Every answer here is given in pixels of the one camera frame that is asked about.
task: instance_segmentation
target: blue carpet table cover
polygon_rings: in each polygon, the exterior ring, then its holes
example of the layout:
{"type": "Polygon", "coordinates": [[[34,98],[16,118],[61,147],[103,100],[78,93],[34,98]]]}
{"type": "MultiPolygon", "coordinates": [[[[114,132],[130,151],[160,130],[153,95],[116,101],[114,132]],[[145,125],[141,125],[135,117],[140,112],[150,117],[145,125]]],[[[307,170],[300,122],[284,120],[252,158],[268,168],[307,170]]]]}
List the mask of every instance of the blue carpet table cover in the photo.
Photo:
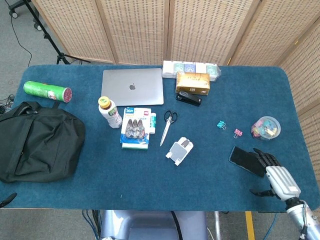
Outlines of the blue carpet table cover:
{"type": "MultiPolygon", "coordinates": [[[[27,95],[26,81],[70,87],[72,100],[60,108],[86,126],[86,137],[75,174],[51,183],[0,183],[1,198],[17,192],[10,208],[66,208],[180,211],[284,211],[275,197],[257,197],[249,189],[267,190],[269,181],[229,162],[234,146],[273,154],[301,188],[300,198],[312,209],[320,205],[319,189],[296,114],[290,85],[278,67],[225,66],[200,107],[175,99],[176,80],[163,79],[164,105],[156,113],[155,134],[147,151],[122,149],[120,129],[112,129],[98,110],[103,70],[155,68],[128,65],[38,65],[23,74],[14,105],[37,101],[51,107],[51,99],[27,95]],[[166,110],[178,113],[160,147],[166,110]],[[281,124],[270,141],[251,136],[251,126],[262,116],[281,124]],[[226,130],[217,127],[226,123],[226,130]],[[234,138],[234,130],[243,135],[234,138]],[[187,137],[193,149],[175,166],[165,155],[175,141],[187,137]]],[[[123,116],[124,107],[118,108],[123,116]]]]}

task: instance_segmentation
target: plastic container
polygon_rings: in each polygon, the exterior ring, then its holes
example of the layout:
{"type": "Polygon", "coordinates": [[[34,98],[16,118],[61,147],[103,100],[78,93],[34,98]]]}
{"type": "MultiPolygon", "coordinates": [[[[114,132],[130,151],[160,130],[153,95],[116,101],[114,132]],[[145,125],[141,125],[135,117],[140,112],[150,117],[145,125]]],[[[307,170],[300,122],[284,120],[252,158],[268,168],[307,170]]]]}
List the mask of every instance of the plastic container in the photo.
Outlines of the plastic container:
{"type": "Polygon", "coordinates": [[[108,124],[113,129],[118,129],[122,125],[122,117],[118,113],[118,109],[114,101],[106,96],[102,96],[98,100],[99,111],[108,121],[108,124]]]}
{"type": "Polygon", "coordinates": [[[279,136],[281,126],[277,119],[272,116],[263,116],[251,127],[254,138],[270,140],[279,136]]]}

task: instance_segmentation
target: tripod stand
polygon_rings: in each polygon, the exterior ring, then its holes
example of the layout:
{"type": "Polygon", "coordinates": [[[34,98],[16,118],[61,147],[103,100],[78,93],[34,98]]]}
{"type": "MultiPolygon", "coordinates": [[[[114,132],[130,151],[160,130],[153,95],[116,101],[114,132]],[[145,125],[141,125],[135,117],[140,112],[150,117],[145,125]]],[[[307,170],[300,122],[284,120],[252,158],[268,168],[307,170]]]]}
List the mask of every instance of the tripod stand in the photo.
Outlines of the tripod stand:
{"type": "Polygon", "coordinates": [[[81,59],[81,58],[78,58],[78,57],[75,57],[75,56],[70,56],[70,55],[67,55],[67,54],[64,54],[63,52],[61,52],[59,50],[59,48],[57,47],[57,45],[55,44],[55,42],[52,40],[50,34],[47,32],[45,27],[40,22],[39,17],[35,13],[35,11],[31,8],[30,4],[28,3],[28,0],[23,0],[23,2],[26,5],[26,7],[29,9],[29,11],[32,14],[32,16],[34,17],[34,21],[41,27],[41,29],[43,31],[44,38],[49,40],[49,42],[51,43],[52,47],[57,52],[58,56],[57,56],[57,59],[56,59],[56,64],[59,64],[60,61],[62,61],[64,64],[70,64],[70,62],[66,59],[66,57],[79,60],[80,64],[82,64],[82,62],[90,63],[90,61],[87,61],[87,60],[84,60],[84,59],[81,59]]]}

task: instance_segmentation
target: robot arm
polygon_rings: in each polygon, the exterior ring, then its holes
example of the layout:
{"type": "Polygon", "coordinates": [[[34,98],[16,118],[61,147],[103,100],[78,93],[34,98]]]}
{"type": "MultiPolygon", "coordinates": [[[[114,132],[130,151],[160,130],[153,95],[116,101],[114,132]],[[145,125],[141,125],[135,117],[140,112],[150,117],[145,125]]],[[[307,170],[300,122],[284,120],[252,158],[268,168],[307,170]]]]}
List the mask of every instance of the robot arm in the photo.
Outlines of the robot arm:
{"type": "Polygon", "coordinates": [[[320,225],[317,217],[307,203],[299,199],[301,190],[289,171],[281,166],[273,155],[256,148],[253,150],[256,153],[252,152],[251,154],[254,154],[264,167],[271,189],[261,192],[251,189],[250,192],[258,197],[276,196],[285,202],[286,212],[301,231],[299,240],[319,240],[320,225]]]}

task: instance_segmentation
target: plastic bottle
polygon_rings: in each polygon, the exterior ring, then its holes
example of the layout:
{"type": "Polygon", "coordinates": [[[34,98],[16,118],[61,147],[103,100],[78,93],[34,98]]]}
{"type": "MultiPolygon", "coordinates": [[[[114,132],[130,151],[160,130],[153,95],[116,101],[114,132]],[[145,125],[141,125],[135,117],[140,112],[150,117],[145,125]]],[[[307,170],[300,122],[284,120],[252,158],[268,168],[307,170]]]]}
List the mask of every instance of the plastic bottle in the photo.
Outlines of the plastic bottle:
{"type": "Polygon", "coordinates": [[[106,96],[102,96],[98,100],[99,111],[108,121],[109,126],[113,129],[118,129],[122,125],[122,117],[119,115],[117,106],[106,96]]]}

